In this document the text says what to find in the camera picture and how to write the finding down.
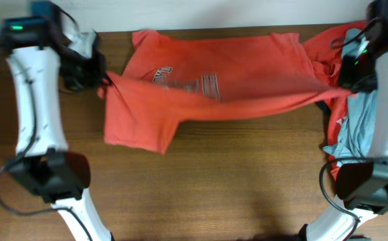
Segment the orange printed t-shirt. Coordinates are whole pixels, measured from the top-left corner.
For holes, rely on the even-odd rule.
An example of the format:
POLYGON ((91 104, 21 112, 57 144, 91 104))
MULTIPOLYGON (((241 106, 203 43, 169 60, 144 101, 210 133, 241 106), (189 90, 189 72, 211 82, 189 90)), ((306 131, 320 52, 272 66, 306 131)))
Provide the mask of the orange printed t-shirt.
POLYGON ((323 82, 297 33, 182 40, 133 33, 122 74, 109 72, 104 141, 165 153, 185 121, 231 121, 288 112, 348 90, 323 82))

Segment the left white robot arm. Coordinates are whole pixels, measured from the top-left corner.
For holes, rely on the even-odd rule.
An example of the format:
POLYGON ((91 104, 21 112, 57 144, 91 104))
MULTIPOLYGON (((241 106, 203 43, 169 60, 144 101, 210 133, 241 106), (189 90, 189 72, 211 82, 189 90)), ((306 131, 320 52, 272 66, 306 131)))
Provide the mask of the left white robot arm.
POLYGON ((6 19, 1 41, 13 77, 18 114, 14 158, 1 168, 57 212, 77 240, 112 240, 90 195, 87 158, 70 151, 59 93, 109 85, 95 31, 51 1, 32 1, 30 16, 6 19))

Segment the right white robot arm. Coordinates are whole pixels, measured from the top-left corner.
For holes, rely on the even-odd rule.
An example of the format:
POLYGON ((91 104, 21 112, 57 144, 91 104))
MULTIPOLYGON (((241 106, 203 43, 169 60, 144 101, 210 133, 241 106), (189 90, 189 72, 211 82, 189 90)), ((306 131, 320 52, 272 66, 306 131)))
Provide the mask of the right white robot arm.
POLYGON ((352 92, 337 142, 335 197, 299 240, 353 240, 356 229, 388 212, 388 1, 367 7, 367 25, 331 42, 342 52, 338 85, 352 92))

